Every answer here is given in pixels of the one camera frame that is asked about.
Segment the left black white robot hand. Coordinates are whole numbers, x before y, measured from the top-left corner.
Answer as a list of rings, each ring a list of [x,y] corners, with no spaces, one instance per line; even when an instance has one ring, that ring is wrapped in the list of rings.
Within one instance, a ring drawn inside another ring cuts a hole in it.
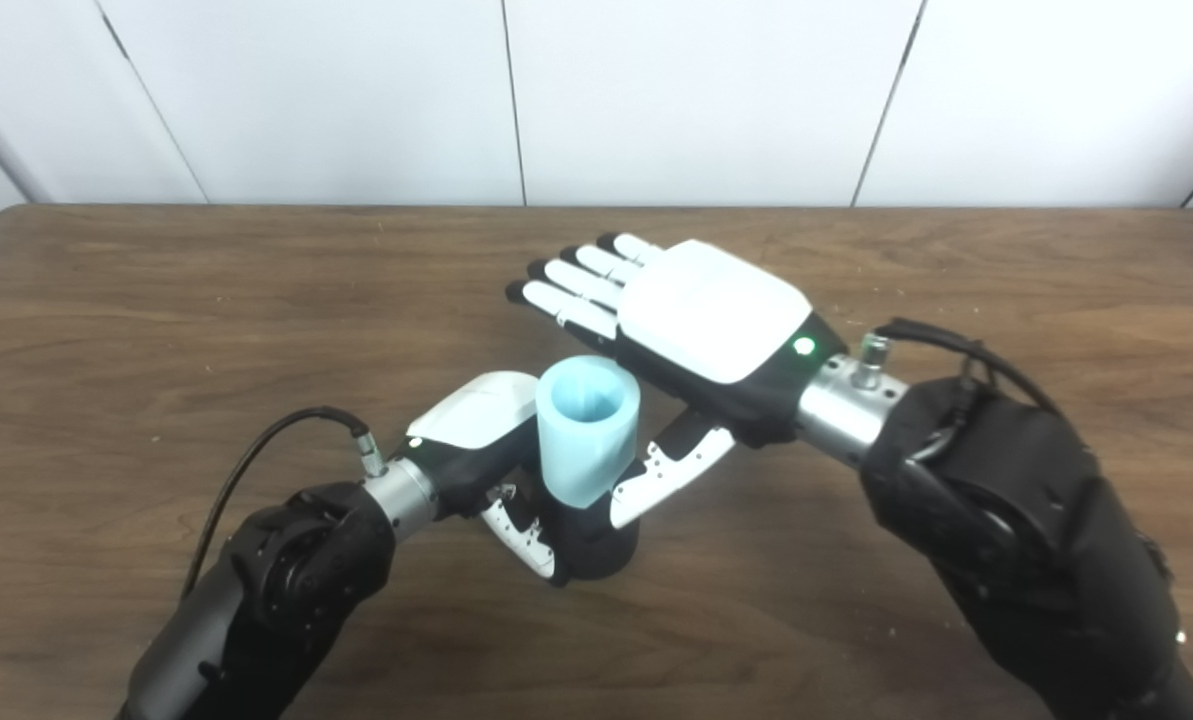
[[[564,586],[570,573],[542,519],[534,375],[487,372],[418,416],[400,457],[435,491],[435,519],[480,519],[533,575]]]

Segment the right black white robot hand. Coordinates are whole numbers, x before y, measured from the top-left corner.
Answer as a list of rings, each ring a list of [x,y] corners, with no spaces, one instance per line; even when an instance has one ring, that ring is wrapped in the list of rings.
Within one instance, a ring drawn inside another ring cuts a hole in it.
[[[604,234],[528,263],[505,293],[686,406],[605,495],[618,529],[737,445],[796,441],[806,387],[846,352],[793,284],[698,240]]]

